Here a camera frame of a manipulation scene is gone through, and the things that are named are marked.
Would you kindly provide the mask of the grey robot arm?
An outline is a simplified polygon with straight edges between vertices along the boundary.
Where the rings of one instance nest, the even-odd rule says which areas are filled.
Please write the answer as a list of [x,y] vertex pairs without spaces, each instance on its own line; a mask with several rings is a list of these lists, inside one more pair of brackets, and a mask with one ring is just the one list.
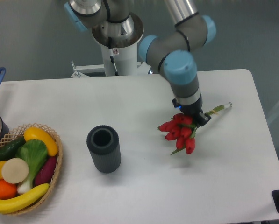
[[69,0],[64,9],[76,28],[91,30],[101,47],[107,76],[130,75],[141,58],[169,82],[174,107],[203,126],[210,116],[202,110],[192,51],[214,39],[216,26],[209,16],[199,14],[192,0],[167,0],[165,4],[175,27],[165,39],[143,35],[143,23],[131,12],[128,0]]

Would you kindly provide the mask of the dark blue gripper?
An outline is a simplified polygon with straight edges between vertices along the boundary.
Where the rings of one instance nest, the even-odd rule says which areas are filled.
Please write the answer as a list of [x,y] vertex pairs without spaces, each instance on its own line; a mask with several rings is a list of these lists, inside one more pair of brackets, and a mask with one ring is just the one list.
[[172,104],[185,115],[194,115],[194,121],[197,126],[204,126],[211,120],[210,115],[202,113],[202,96],[200,94],[187,98],[175,97],[172,100]]

